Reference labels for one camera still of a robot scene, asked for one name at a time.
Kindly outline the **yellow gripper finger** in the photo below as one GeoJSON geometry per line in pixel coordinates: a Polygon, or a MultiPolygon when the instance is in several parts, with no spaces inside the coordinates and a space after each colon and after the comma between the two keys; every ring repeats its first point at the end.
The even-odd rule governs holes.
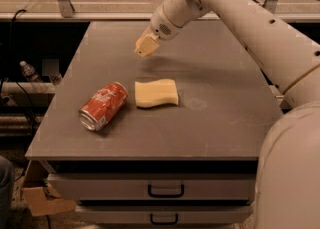
{"type": "Polygon", "coordinates": [[[134,52],[140,57],[151,55],[160,46],[158,42],[158,35],[153,33],[143,34],[140,38],[142,41],[138,47],[135,47],[134,52]]]}

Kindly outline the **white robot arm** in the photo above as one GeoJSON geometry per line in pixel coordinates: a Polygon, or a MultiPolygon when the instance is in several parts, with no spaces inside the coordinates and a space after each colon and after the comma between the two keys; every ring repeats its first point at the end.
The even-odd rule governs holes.
{"type": "Polygon", "coordinates": [[[208,12],[217,14],[292,108],[262,144],[254,229],[320,229],[320,45],[252,0],[165,0],[136,53],[152,54],[160,41],[208,12]]]}

